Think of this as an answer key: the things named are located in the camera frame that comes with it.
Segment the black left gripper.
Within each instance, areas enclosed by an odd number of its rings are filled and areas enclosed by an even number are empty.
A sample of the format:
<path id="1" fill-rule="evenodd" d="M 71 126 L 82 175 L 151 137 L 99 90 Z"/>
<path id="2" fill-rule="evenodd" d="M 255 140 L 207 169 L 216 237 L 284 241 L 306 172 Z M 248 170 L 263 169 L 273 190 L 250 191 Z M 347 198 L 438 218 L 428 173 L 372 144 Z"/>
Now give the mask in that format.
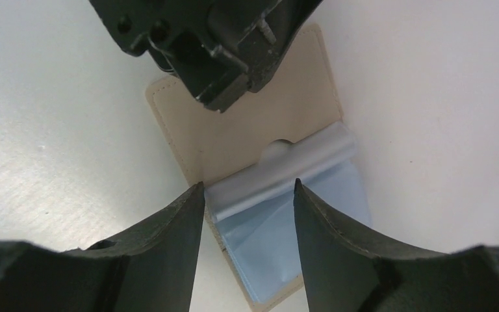
<path id="1" fill-rule="evenodd" d="M 91 0 L 119 48 L 151 55 L 210 111 L 267 85 L 315 0 Z"/>

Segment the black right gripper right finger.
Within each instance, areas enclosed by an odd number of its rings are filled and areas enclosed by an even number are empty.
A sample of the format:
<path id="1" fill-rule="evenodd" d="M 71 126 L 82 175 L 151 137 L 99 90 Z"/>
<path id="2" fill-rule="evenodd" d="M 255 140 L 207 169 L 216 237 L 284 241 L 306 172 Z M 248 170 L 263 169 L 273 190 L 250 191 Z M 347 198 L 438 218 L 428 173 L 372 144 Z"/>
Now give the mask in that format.
<path id="1" fill-rule="evenodd" d="M 499 246 L 412 246 L 334 209 L 301 181 L 294 216 L 311 311 L 499 311 Z"/>

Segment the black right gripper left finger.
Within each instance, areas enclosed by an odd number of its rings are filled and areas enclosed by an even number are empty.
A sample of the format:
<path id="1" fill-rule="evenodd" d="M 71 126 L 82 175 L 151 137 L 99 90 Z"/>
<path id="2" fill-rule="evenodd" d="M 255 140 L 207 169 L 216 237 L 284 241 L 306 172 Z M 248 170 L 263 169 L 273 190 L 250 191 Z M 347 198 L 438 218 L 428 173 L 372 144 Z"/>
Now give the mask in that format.
<path id="1" fill-rule="evenodd" d="M 0 311 L 188 311 L 204 212 L 198 183 L 85 250 L 0 241 Z"/>

